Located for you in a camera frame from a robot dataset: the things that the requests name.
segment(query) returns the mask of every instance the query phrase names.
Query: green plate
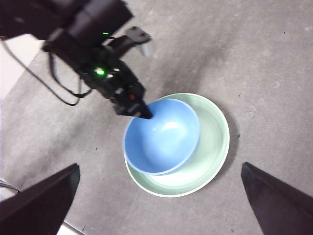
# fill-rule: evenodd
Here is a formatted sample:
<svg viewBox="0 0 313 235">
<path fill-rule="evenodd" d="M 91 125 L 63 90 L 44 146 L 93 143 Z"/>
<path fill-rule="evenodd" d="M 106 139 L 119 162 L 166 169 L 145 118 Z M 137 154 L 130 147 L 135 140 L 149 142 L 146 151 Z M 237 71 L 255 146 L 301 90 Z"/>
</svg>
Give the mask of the green plate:
<svg viewBox="0 0 313 235">
<path fill-rule="evenodd" d="M 229 128 L 221 110 L 210 100 L 197 94 L 171 94 L 161 99 L 178 99 L 189 104 L 197 113 L 201 136 L 191 161 L 181 170 L 168 175 L 148 175 L 126 168 L 143 190 L 160 197 L 181 197 L 208 184 L 219 172 L 229 148 Z"/>
</svg>

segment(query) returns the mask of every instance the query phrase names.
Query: gray carpet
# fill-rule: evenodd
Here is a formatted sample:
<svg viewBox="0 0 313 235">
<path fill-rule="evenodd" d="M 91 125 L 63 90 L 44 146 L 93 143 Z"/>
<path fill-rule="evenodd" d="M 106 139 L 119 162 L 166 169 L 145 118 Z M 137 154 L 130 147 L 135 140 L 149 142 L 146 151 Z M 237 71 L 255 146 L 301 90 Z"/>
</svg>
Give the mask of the gray carpet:
<svg viewBox="0 0 313 235">
<path fill-rule="evenodd" d="M 313 195 L 313 2 L 129 6 L 136 18 L 126 27 L 142 27 L 157 44 L 151 58 L 135 49 L 124 57 L 147 88 L 146 101 L 200 94 L 229 122 L 230 151 L 215 180 L 182 198 L 144 192 L 124 166 L 121 139 L 130 118 L 116 116 L 97 92 L 68 107 L 26 72 L 1 104 L 2 178 L 25 189 L 78 163 L 81 181 L 66 221 L 87 235 L 262 234 L 240 179 L 243 162 Z M 75 89 L 77 76 L 58 65 Z M 53 84 L 44 53 L 30 67 Z"/>
</svg>

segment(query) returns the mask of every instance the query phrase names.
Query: green led light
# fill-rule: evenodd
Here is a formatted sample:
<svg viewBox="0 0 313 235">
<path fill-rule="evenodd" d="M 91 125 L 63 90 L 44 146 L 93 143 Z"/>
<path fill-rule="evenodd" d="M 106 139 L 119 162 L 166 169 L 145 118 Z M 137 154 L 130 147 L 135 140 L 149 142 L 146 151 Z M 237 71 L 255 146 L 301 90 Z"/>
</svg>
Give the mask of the green led light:
<svg viewBox="0 0 313 235">
<path fill-rule="evenodd" d="M 103 76 L 106 74 L 106 72 L 102 68 L 96 68 L 94 71 L 99 76 Z"/>
</svg>

